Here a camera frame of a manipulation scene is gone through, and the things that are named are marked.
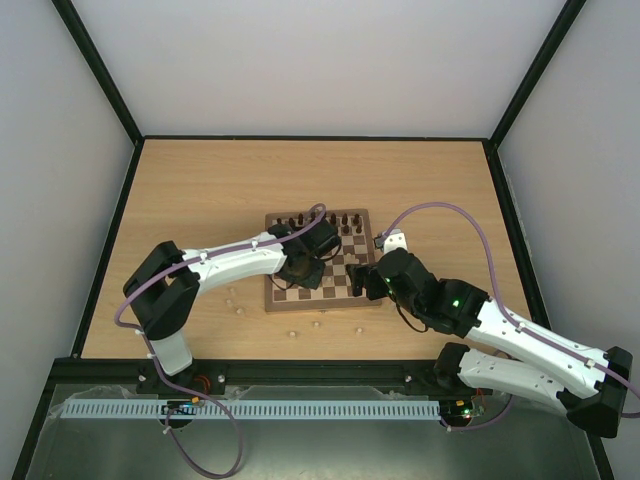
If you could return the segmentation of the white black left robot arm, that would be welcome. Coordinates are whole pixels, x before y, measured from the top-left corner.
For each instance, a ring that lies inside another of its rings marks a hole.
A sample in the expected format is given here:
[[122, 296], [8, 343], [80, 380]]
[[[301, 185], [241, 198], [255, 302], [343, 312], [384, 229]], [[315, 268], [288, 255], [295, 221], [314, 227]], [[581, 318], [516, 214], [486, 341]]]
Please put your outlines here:
[[208, 249], [158, 244], [123, 286], [123, 293], [167, 376], [191, 366], [183, 327], [197, 297], [253, 276], [274, 275], [306, 289], [320, 286], [324, 257], [341, 246], [326, 219], [298, 230], [277, 224], [250, 239]]

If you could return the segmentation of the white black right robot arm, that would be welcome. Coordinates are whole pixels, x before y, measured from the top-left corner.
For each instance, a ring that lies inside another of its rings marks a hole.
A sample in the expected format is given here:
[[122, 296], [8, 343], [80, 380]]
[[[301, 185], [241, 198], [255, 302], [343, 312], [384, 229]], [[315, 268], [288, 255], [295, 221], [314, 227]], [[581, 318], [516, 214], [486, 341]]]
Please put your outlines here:
[[349, 265], [346, 272], [354, 296], [387, 297], [401, 315], [411, 315], [427, 329], [504, 352], [496, 358], [448, 343], [435, 370], [443, 389], [455, 392], [466, 385], [503, 391], [546, 404], [587, 433], [617, 436], [633, 363], [627, 350], [601, 350], [557, 335], [480, 288], [437, 278], [403, 248], [375, 264]]

